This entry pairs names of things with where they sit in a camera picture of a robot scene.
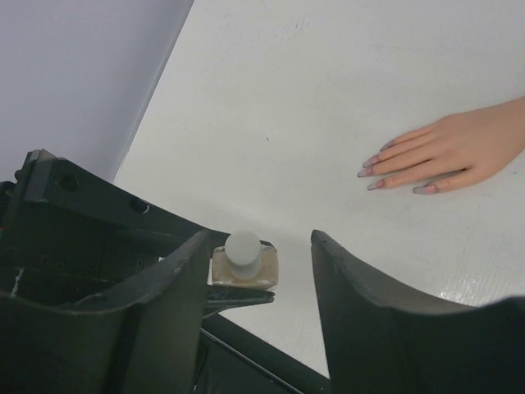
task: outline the bottle cap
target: bottle cap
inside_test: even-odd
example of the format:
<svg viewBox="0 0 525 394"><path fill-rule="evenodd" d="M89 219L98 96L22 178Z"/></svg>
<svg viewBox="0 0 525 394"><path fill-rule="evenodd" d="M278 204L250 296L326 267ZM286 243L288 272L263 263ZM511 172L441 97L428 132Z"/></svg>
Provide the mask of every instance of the bottle cap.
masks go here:
<svg viewBox="0 0 525 394"><path fill-rule="evenodd" d="M231 273L239 279L256 277L263 265L261 241L250 231L231 234L226 239L224 251L230 260Z"/></svg>

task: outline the fingernail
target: fingernail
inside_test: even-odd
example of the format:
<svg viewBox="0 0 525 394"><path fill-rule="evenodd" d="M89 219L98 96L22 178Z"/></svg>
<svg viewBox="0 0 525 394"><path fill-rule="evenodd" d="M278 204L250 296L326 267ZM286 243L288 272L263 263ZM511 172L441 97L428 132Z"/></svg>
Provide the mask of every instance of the fingernail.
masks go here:
<svg viewBox="0 0 525 394"><path fill-rule="evenodd" d="M389 148L390 146L392 146L393 144L394 144L394 141L391 141L391 142L389 142L389 143L386 143L386 144L384 144L384 145L381 147L381 149L379 149L379 151L382 152L383 150L388 149L388 148Z"/></svg>
<svg viewBox="0 0 525 394"><path fill-rule="evenodd" d="M413 192L416 195L434 195L435 193L439 193L439 189L436 185L426 185L426 186L418 186L413 188Z"/></svg>
<svg viewBox="0 0 525 394"><path fill-rule="evenodd" d="M381 179L380 181L377 181L377 182L372 183L371 185L368 185L367 189L375 190L375 189L381 189L383 187L385 187L385 181Z"/></svg>
<svg viewBox="0 0 525 394"><path fill-rule="evenodd" d="M363 178L365 176L371 176L373 172L374 170L372 169L372 167L366 167L360 172L358 172L358 178Z"/></svg>
<svg viewBox="0 0 525 394"><path fill-rule="evenodd" d="M373 166L373 165L376 164L378 161L379 161L379 158L377 157L377 155L376 155L376 156L372 156L372 157L369 158L366 162L363 163L363 168Z"/></svg>

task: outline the hand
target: hand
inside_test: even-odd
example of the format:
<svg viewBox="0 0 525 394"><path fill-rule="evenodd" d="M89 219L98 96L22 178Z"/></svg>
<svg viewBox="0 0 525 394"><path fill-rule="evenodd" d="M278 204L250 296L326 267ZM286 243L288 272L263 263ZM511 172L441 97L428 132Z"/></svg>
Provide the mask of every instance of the hand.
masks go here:
<svg viewBox="0 0 525 394"><path fill-rule="evenodd" d="M397 172L372 183L382 189L449 174L413 191L433 195L474 185L495 175L525 149L525 97L444 117L381 148L358 177Z"/></svg>

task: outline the white tabletop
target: white tabletop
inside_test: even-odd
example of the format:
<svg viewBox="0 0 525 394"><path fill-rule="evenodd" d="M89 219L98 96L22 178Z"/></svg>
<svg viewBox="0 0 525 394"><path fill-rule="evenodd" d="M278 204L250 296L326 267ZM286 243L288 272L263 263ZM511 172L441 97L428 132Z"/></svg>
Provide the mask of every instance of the white tabletop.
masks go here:
<svg viewBox="0 0 525 394"><path fill-rule="evenodd" d="M326 374L313 228L433 295L525 292L525 157L447 195L366 190L395 135L525 94L522 0L197 0L117 184L280 253L272 305L228 318Z"/></svg>

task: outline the nail polish bottle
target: nail polish bottle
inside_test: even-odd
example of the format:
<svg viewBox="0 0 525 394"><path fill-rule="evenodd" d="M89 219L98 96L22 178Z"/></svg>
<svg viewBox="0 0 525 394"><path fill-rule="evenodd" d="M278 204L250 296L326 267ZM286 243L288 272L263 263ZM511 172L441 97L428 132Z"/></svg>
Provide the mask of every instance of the nail polish bottle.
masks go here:
<svg viewBox="0 0 525 394"><path fill-rule="evenodd" d="M231 234L213 251L212 284L270 290L279 279L279 260L273 246L263 245L255 234Z"/></svg>

